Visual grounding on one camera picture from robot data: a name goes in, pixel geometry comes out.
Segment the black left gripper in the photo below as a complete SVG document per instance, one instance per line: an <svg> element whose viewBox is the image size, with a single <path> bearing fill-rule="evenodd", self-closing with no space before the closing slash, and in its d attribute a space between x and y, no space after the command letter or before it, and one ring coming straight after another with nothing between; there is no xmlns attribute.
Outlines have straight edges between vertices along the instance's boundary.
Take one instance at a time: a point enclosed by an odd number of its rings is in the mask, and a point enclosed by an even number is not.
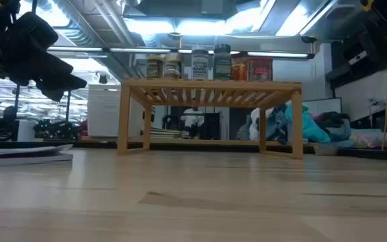
<svg viewBox="0 0 387 242"><path fill-rule="evenodd" d="M0 77L34 80L42 94L55 102L66 91L84 88L87 82L70 74L70 64L47 52L58 40L57 33L30 11L13 20L19 8L20 0L0 1Z"/></svg>

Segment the red lid smoked paprika tin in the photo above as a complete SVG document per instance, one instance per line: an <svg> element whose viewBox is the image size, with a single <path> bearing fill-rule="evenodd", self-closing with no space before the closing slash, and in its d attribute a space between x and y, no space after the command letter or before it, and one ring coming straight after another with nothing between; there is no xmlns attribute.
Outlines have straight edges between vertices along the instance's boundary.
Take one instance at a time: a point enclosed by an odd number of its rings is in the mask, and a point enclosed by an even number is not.
<svg viewBox="0 0 387 242"><path fill-rule="evenodd" d="M272 81L273 60L265 57L249 57L247 59L248 81Z"/></svg>

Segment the yellow lid onion spice jar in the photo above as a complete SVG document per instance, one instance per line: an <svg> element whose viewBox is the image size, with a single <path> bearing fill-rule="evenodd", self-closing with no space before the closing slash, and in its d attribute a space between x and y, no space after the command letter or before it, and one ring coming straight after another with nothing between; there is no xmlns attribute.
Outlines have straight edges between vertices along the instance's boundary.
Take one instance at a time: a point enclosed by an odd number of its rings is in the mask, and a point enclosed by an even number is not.
<svg viewBox="0 0 387 242"><path fill-rule="evenodd" d="M147 57L146 76L148 78L161 78L163 76L163 59L161 56L150 55Z"/></svg>

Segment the orange taco seasoning packet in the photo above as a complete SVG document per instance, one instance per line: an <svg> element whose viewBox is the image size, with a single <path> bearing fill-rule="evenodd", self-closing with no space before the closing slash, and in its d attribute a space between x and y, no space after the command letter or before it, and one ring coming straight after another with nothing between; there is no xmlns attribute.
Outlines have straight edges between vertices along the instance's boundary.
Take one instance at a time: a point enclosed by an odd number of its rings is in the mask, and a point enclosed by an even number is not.
<svg viewBox="0 0 387 242"><path fill-rule="evenodd" d="M232 79L235 81L247 80L247 64L245 57L232 58Z"/></svg>

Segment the tall jar with tan lid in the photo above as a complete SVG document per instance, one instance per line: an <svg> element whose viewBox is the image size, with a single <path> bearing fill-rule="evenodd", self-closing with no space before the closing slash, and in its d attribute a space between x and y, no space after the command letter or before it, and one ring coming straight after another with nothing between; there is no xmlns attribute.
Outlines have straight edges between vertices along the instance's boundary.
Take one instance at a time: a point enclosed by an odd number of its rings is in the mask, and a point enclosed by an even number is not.
<svg viewBox="0 0 387 242"><path fill-rule="evenodd" d="M171 52L165 55L163 71L165 69L177 69L182 78L182 60L179 53Z"/></svg>

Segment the green lid spice jar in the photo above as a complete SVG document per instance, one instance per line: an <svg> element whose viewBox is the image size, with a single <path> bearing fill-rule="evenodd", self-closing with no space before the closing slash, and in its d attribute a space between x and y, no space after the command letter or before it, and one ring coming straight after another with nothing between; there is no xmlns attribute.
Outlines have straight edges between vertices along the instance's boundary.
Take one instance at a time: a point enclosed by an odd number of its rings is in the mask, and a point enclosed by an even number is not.
<svg viewBox="0 0 387 242"><path fill-rule="evenodd" d="M214 47L214 78L231 79L231 48L228 44L217 44Z"/></svg>

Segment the white lid bagel seasoning jar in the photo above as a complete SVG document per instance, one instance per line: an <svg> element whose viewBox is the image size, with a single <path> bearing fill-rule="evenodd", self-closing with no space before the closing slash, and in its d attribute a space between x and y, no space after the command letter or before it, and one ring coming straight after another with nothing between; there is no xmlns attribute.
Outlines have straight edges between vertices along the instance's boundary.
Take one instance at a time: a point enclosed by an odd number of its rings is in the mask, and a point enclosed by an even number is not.
<svg viewBox="0 0 387 242"><path fill-rule="evenodd" d="M194 48L191 52L191 77L192 79L208 79L209 54L206 49Z"/></svg>

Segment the wooden slatted shelf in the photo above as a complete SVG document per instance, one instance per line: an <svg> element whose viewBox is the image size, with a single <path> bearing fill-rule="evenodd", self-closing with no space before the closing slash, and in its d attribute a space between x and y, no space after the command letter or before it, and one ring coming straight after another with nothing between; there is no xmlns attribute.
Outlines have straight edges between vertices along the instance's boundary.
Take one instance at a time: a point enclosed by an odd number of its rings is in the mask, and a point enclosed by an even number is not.
<svg viewBox="0 0 387 242"><path fill-rule="evenodd" d="M120 88L117 152L125 155L131 151L129 143L130 101L144 108L144 136L142 148L151 145L151 108L153 106L203 106L259 109L259 152L266 155L302 159L302 84L297 82L248 82L189 79L126 79ZM291 102L292 152L279 153L267 150L265 111L287 101Z"/></svg>

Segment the small white appliance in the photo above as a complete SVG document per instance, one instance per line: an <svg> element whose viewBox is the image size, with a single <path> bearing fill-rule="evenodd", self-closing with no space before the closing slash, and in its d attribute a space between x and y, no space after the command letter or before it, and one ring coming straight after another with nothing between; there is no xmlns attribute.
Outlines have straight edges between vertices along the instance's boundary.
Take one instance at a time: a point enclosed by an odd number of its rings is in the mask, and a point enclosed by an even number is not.
<svg viewBox="0 0 387 242"><path fill-rule="evenodd" d="M32 142L35 139L35 122L30 120L18 120L17 141Z"/></svg>

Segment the white cabinet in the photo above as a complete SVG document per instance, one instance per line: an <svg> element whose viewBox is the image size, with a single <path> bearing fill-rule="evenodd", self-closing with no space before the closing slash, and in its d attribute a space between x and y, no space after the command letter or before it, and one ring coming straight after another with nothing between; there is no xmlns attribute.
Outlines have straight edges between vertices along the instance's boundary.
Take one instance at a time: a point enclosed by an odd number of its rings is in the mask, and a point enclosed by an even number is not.
<svg viewBox="0 0 387 242"><path fill-rule="evenodd" d="M89 85L87 132L93 137L118 136L120 85ZM140 136L144 128L143 106L130 99L128 136Z"/></svg>

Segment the long ceiling light bar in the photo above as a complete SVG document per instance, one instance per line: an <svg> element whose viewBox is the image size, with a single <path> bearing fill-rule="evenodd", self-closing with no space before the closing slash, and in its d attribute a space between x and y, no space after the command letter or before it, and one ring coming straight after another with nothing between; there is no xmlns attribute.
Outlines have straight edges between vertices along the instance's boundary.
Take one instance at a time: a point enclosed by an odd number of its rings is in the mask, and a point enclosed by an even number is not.
<svg viewBox="0 0 387 242"><path fill-rule="evenodd" d="M167 54L177 52L180 54L191 54L192 50L177 48L102 48L102 47L69 47L69 46L51 46L48 51L54 52L125 52L136 54ZM249 52L249 51L231 51L231 54L243 54L247 56L262 56L269 58L290 58L290 59L313 59L313 53L295 53L295 52Z"/></svg>

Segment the pile of coloured clothes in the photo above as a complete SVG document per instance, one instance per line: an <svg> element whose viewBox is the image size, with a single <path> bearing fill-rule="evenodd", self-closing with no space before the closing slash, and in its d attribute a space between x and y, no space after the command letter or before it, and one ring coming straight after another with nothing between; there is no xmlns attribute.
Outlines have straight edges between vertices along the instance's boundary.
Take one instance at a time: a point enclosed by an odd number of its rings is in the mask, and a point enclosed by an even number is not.
<svg viewBox="0 0 387 242"><path fill-rule="evenodd" d="M242 125L236 138L259 140L260 110L254 109ZM286 145L293 140L292 105L282 104L265 111L267 140ZM302 138L304 143L337 143L349 140L351 136L350 117L339 112L323 112L313 116L307 106L302 106Z"/></svg>

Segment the stack of flat boards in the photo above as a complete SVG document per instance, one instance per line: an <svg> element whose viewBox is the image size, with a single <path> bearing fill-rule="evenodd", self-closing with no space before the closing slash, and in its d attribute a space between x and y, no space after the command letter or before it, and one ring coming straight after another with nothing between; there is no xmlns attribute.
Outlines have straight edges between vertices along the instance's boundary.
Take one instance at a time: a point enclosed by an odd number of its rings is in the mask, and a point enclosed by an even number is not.
<svg viewBox="0 0 387 242"><path fill-rule="evenodd" d="M180 139L189 138L189 132L184 130L151 128L150 131L151 131L150 132L151 138L180 138Z"/></svg>

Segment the black background rig frame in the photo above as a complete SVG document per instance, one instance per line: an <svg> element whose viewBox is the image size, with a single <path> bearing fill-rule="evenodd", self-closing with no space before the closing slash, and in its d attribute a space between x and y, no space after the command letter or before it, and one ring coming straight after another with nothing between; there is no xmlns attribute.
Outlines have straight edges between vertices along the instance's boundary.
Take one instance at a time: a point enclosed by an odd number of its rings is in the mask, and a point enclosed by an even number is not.
<svg viewBox="0 0 387 242"><path fill-rule="evenodd" d="M68 120L69 106L71 104L71 92L63 93L60 101L54 101L46 97L35 86L17 87L15 105L17 113L22 118L32 120L53 120L55 122Z"/></svg>

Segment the black aluminium table frame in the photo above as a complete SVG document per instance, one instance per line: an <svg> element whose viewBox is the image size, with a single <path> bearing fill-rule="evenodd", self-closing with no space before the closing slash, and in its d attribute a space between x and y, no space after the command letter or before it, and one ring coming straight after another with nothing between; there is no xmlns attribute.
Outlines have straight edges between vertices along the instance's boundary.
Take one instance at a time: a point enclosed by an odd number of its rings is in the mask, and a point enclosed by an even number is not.
<svg viewBox="0 0 387 242"><path fill-rule="evenodd" d="M14 148L36 148L48 146L60 146L73 144L74 148L83 149L117 149L115 142L0 142L0 149ZM241 153L258 153L259 145L254 140L170 140L170 139L152 139L150 143L152 150L162 151L216 151L216 152L241 152ZM314 154L314 148L318 147L319 151L330 148L327 145L308 143L304 145L305 154ZM142 148L142 139L131 139L128 142L128 149ZM267 151L291 153L290 145L281 145L277 142L266 142ZM367 148L337 148L336 156L359 157L367 159L387 160L387 149L384 151Z"/></svg>

